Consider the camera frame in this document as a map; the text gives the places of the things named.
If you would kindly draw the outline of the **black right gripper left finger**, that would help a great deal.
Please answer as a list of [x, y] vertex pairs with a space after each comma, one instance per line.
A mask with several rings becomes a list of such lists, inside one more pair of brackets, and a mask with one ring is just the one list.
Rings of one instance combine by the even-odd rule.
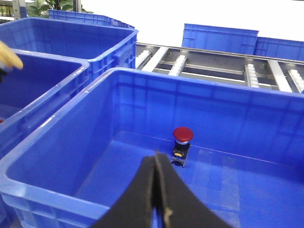
[[93, 228], [150, 228], [153, 216], [155, 158], [146, 156], [131, 183]]

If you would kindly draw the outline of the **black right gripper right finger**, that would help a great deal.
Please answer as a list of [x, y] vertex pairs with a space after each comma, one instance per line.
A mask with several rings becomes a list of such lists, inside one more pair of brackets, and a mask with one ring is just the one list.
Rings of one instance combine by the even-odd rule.
[[155, 151], [158, 217], [162, 228], [230, 228], [187, 187], [166, 154]]

